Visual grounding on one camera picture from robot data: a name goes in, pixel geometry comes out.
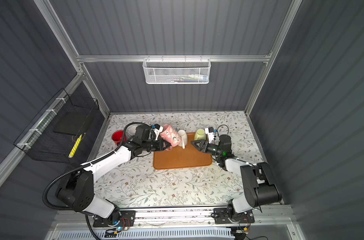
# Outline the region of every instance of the wire mesh basket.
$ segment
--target wire mesh basket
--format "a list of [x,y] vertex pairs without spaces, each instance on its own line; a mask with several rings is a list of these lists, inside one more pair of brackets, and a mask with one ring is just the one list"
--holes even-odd
[[211,62],[153,61],[145,58],[143,70],[148,84],[208,84]]
[[99,111],[94,98],[66,95],[48,109],[47,116],[35,129],[29,129],[30,137],[21,142],[18,137],[14,145],[31,159],[49,162],[71,163],[79,144],[87,134]]

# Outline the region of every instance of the mounting plate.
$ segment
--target mounting plate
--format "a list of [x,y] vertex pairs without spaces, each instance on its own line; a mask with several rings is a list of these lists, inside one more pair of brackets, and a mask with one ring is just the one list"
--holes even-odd
[[[134,225],[135,211],[120,211],[121,217],[127,218],[130,222],[130,227]],[[98,218],[94,220],[93,227],[109,227],[109,222],[105,218]],[[116,227],[123,227],[123,221],[121,221]],[[127,220],[125,220],[125,227],[129,227]]]
[[[216,213],[216,214],[224,213],[226,211],[227,211],[227,208],[225,208],[225,207],[214,209],[214,213]],[[215,224],[226,224],[226,223],[233,223],[233,222],[231,222],[230,219],[225,216],[215,218]],[[254,223],[254,222],[255,222],[255,219],[254,219],[254,215],[252,214],[252,210],[249,210],[245,214],[241,215],[241,219],[239,220],[239,223]]]

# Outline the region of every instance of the red mug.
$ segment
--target red mug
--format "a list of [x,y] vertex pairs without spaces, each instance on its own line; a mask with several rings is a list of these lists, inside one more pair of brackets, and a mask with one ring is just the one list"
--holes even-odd
[[111,139],[114,141],[115,145],[118,145],[122,141],[123,131],[116,131],[111,135]]

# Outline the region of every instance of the patterned table surface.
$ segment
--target patterned table surface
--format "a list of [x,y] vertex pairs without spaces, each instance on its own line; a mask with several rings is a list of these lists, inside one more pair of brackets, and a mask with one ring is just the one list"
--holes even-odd
[[[114,148],[112,133],[134,121],[161,126],[170,123],[177,131],[186,132],[226,124],[234,155],[253,163],[262,161],[242,111],[113,115],[99,155]],[[227,128],[218,132],[226,134]],[[156,170],[153,156],[137,157],[114,168],[95,183],[95,194],[119,207],[149,207],[227,203],[242,193],[241,176],[222,170],[215,162],[206,167]]]

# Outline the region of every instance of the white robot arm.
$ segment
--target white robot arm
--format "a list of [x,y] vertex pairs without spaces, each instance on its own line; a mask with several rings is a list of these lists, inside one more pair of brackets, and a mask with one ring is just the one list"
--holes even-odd
[[[121,218],[119,207],[107,199],[96,196],[94,183],[116,166],[140,156],[143,151],[163,151],[171,145],[163,138],[158,138],[159,131],[161,131],[158,128],[159,125],[150,127],[143,123],[140,124],[132,139],[121,142],[115,150],[93,161],[85,162],[81,166],[73,166],[74,169],[65,172],[51,182],[44,191],[43,201],[45,205],[59,210],[72,209],[76,212],[91,213],[105,218],[109,226],[116,226]],[[267,163],[251,164],[240,160],[231,152],[231,137],[221,135],[219,145],[214,145],[210,143],[214,140],[213,128],[207,130],[209,141],[196,140],[191,141],[191,144],[201,152],[214,155],[217,164],[224,170],[234,172],[242,177],[244,194],[229,201],[229,218],[243,214],[257,206],[281,200],[281,195],[275,187],[275,179]],[[59,180],[56,197],[67,207],[55,206],[47,201],[48,190]]]
[[[44,204],[52,209],[72,209],[76,212],[98,215],[106,218],[109,226],[117,225],[121,217],[119,208],[110,201],[96,196],[94,183],[116,166],[140,156],[143,151],[163,151],[171,146],[163,138],[157,138],[154,126],[150,127],[141,122],[128,124],[124,132],[133,124],[140,124],[135,135],[125,142],[120,142],[116,149],[80,166],[72,165],[71,169],[53,180],[44,190],[42,196]],[[59,180],[56,197],[67,207],[50,204],[47,200],[49,189]]]

